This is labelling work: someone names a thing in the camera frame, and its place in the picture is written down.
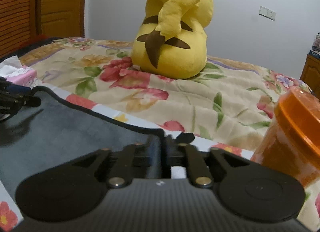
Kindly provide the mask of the purple and grey towel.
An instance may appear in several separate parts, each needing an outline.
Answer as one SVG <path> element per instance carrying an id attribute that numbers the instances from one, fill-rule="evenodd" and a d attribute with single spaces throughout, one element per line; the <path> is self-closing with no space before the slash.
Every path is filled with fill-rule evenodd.
<path id="1" fill-rule="evenodd" d="M 1 183 L 11 197 L 27 177 L 99 149 L 113 152 L 130 144 L 157 145 L 162 129 L 146 129 L 122 122 L 60 98 L 46 87 L 33 95 L 39 107 L 23 107 L 1 121 Z"/>

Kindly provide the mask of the pink tissue box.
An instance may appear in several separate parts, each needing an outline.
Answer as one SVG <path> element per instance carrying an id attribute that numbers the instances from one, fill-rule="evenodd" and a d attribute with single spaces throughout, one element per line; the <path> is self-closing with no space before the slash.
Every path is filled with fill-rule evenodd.
<path id="1" fill-rule="evenodd" d="M 0 75 L 7 81 L 20 86 L 34 88 L 42 85 L 42 81 L 37 77 L 37 71 L 23 66 L 16 55 L 0 63 Z"/>

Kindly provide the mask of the floral bed blanket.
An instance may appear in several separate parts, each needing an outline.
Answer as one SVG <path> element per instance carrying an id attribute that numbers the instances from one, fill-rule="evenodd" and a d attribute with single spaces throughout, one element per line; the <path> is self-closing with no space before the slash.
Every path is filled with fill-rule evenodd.
<path id="1" fill-rule="evenodd" d="M 140 71 L 131 43 L 64 38 L 19 57 L 71 101 L 104 105 L 124 123 L 134 116 L 168 131 L 253 151 L 273 118 L 277 100 L 301 80 L 245 62 L 209 56 L 195 77 L 175 80 Z"/>

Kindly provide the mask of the orange plastic cup with lid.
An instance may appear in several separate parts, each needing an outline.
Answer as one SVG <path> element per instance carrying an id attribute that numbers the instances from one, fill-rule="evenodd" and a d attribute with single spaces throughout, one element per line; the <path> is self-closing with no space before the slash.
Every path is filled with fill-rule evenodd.
<path id="1" fill-rule="evenodd" d="M 282 95 L 251 161 L 288 174 L 305 188 L 319 180 L 319 99 L 298 87 Z"/>

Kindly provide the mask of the wooden louvered wardrobe door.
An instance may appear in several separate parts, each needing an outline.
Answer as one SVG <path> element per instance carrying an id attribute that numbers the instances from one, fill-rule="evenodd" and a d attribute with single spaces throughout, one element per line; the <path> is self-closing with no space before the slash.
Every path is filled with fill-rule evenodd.
<path id="1" fill-rule="evenodd" d="M 37 0 L 1 0 L 1 57 L 37 36 Z"/>

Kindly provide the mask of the white fruit print cloth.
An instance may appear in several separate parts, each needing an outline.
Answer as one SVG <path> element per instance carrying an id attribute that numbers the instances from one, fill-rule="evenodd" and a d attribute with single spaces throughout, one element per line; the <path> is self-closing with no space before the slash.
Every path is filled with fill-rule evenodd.
<path id="1" fill-rule="evenodd" d="M 60 89 L 1 94 L 10 231 L 307 231 L 294 178 Z"/>

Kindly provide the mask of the yellow Pikachu plush toy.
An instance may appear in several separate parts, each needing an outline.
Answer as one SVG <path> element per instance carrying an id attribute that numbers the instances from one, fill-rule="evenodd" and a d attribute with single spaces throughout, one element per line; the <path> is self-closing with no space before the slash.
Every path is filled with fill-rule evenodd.
<path id="1" fill-rule="evenodd" d="M 135 66 L 172 79 L 189 79 L 207 63 L 213 0 L 146 0 L 131 50 Z"/>

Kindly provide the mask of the wooden sideboard cabinet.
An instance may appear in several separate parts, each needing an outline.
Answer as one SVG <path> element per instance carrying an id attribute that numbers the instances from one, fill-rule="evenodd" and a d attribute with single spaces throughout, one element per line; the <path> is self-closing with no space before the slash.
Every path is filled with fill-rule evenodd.
<path id="1" fill-rule="evenodd" d="M 306 56 L 300 80 L 306 83 L 313 93 L 319 92 L 320 67 L 319 60 L 311 55 Z"/>

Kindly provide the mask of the stack of folded fabrics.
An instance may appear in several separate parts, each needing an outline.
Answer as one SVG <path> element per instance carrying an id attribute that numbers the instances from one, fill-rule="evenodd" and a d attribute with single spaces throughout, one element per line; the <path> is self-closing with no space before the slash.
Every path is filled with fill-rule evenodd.
<path id="1" fill-rule="evenodd" d="M 320 32 L 317 33 L 312 44 L 312 49 L 309 51 L 309 55 L 316 59 L 320 59 Z"/>

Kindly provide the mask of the white wall switch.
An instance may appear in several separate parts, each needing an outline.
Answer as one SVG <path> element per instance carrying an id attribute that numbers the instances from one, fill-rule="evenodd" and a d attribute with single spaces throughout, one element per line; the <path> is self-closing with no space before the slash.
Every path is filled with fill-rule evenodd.
<path id="1" fill-rule="evenodd" d="M 260 8 L 259 8 L 259 15 L 266 17 L 266 18 L 273 20 L 273 21 L 276 19 L 276 12 L 274 12 L 266 7 L 263 7 L 263 6 L 260 6 Z"/>

